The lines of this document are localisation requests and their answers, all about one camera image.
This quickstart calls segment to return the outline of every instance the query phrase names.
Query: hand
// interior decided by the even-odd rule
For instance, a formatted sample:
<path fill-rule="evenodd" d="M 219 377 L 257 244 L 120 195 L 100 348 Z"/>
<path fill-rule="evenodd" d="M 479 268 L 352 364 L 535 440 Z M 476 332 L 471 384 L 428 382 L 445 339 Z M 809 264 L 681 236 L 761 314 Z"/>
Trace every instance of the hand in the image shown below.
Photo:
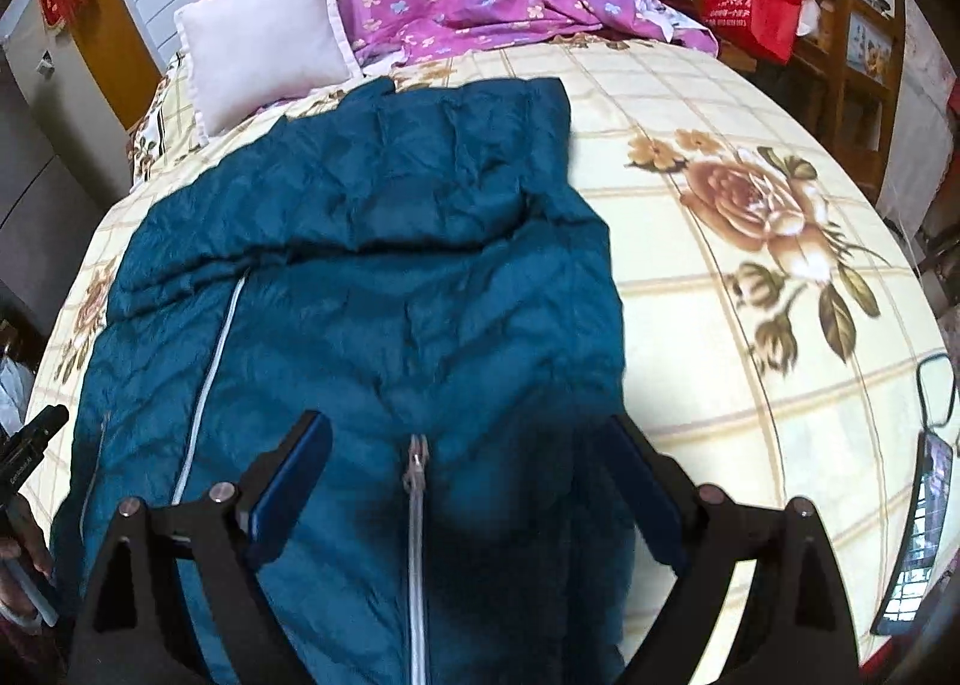
<path fill-rule="evenodd" d="M 34 561 L 34 567 L 49 579 L 54 570 L 54 559 L 43 541 L 43 531 L 34 519 L 27 498 L 16 496 L 7 504 L 7 513 L 13 530 L 23 542 L 23 549 L 26 549 L 30 559 Z M 0 538 L 0 559 L 16 558 L 20 556 L 20 552 L 21 547 L 16 539 Z M 32 618 L 37 613 L 7 569 L 0 569 L 0 603 L 18 617 Z"/>

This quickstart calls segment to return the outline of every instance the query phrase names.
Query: black clamp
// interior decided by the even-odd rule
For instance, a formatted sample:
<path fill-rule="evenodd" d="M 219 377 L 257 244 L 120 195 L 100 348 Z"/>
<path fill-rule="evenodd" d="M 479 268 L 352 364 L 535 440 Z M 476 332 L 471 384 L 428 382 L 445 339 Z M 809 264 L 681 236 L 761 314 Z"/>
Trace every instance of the black clamp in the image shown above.
<path fill-rule="evenodd" d="M 70 685 L 210 685 L 184 601 L 178 559 L 193 560 L 213 621 L 243 683 L 312 685 L 277 622 L 256 571 L 277 559 L 332 446 L 323 415 L 301 415 L 280 447 L 240 482 L 200 501 L 117 506 L 74 631 Z"/>
<path fill-rule="evenodd" d="M 617 685 L 686 685 L 707 648 L 740 561 L 757 561 L 717 685 L 859 683 L 856 633 L 836 557 L 816 507 L 741 506 L 691 482 L 629 417 L 597 445 L 654 559 L 677 575 L 664 608 Z"/>
<path fill-rule="evenodd" d="M 47 445 L 66 425 L 69 416 L 69 411 L 62 405 L 45 407 L 20 431 L 0 444 L 0 538 L 17 538 L 10 520 L 10 515 L 16 511 L 8 508 L 8 504 L 40 465 Z M 40 618 L 47 626 L 54 626 L 59 619 L 59 598 L 53 585 L 34 568 L 30 555 L 22 551 L 16 560 L 0 563 L 0 569 L 10 572 L 24 595 L 37 607 Z"/>

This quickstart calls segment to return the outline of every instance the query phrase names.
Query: floral bedsheet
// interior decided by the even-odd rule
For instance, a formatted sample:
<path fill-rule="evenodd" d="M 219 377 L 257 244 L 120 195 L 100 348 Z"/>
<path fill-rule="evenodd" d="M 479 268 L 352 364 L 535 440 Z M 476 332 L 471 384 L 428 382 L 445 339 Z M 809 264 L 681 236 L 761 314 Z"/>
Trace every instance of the floral bedsheet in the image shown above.
<path fill-rule="evenodd" d="M 697 51 L 579 34 L 411 65 L 395 79 L 409 91 L 546 75 L 559 75 L 570 97 L 570 182 L 610 226 L 627 411 L 695 482 L 744 503 L 813 498 L 868 657 L 882 641 L 870 625 L 907 522 L 920 428 L 915 367 L 943 349 L 896 241 L 800 124 Z M 90 244 L 31 414 L 48 402 L 76 410 L 112 276 L 152 204 L 281 115 L 323 113 L 349 88 L 271 108 L 203 149 L 175 147 L 152 163 L 147 183 L 110 210 Z M 189 119 L 188 106 L 181 111 Z M 958 421 L 960 413 L 944 438 L 954 439 Z M 71 435 L 68 425 L 26 488 L 45 527 L 67 492 Z M 937 575 L 958 544 L 960 519 L 949 513 Z M 695 681 L 719 674 L 749 579 L 746 567 L 734 575 Z M 626 655 L 672 582 L 638 546 Z"/>

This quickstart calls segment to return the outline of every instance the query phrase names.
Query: zipper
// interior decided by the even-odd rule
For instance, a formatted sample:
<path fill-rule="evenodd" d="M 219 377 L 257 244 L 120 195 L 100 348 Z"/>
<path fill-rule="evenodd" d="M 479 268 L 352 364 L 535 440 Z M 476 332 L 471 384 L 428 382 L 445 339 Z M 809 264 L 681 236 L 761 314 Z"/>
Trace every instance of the zipper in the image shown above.
<path fill-rule="evenodd" d="M 107 412 L 104 415 L 103 421 L 100 423 L 100 441 L 97 442 L 97 458 L 93 461 L 93 474 L 90 476 L 90 484 L 86 487 L 86 495 L 83 496 L 83 506 L 80 507 L 80 546 L 86 546 L 86 542 L 83 539 L 83 525 L 86 522 L 86 510 L 90 506 L 90 496 L 93 495 L 93 485 L 97 483 L 97 474 L 100 472 L 100 456 L 104 452 L 104 439 L 107 437 L 107 425 L 110 421 L 110 412 Z"/>
<path fill-rule="evenodd" d="M 426 616 L 424 613 L 424 494 L 430 459 L 426 436 L 411 436 L 403 489 L 410 496 L 407 527 L 407 590 L 410 611 L 410 685 L 426 685 Z"/>
<path fill-rule="evenodd" d="M 203 379 L 203 387 L 200 388 L 200 397 L 197 399 L 197 405 L 193 410 L 193 421 L 190 423 L 190 439 L 187 442 L 186 457 L 184 465 L 181 466 L 179 479 L 174 485 L 173 497 L 170 498 L 170 506 L 176 506 L 184 498 L 187 479 L 190 479 L 190 469 L 193 468 L 193 458 L 197 452 L 197 439 L 200 436 L 200 421 L 203 420 L 203 410 L 206 407 L 206 399 L 210 394 L 210 388 L 213 387 L 213 380 L 216 378 L 217 369 L 220 368 L 220 360 L 224 356 L 224 345 L 227 344 L 227 336 L 230 332 L 230 325 L 233 324 L 233 316 L 237 311 L 237 301 L 240 300 L 240 293 L 243 292 L 244 284 L 247 283 L 248 271 L 237 280 L 233 286 L 233 294 L 230 297 L 230 305 L 227 309 L 227 316 L 224 318 L 223 327 L 220 329 L 220 335 L 217 337 L 217 347 L 213 351 L 213 360 L 210 361 L 210 367 L 206 370 L 206 377 Z"/>

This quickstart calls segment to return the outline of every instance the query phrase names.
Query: phone screen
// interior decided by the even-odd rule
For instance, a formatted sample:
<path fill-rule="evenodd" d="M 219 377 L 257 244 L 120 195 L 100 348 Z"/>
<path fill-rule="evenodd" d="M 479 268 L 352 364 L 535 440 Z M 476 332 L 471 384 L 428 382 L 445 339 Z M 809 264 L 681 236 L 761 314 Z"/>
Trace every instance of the phone screen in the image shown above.
<path fill-rule="evenodd" d="M 906 633 L 917 616 L 944 530 L 952 468 L 949 444 L 932 431 L 922 431 L 904 541 L 872 628 L 878 636 Z"/>

